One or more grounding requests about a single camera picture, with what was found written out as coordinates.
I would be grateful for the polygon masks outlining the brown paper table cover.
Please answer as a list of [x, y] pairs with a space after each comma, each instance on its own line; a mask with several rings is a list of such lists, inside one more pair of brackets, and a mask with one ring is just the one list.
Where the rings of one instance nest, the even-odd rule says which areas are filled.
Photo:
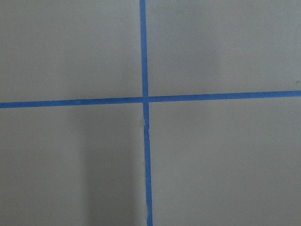
[[3, 226], [298, 226], [298, 0], [3, 0]]

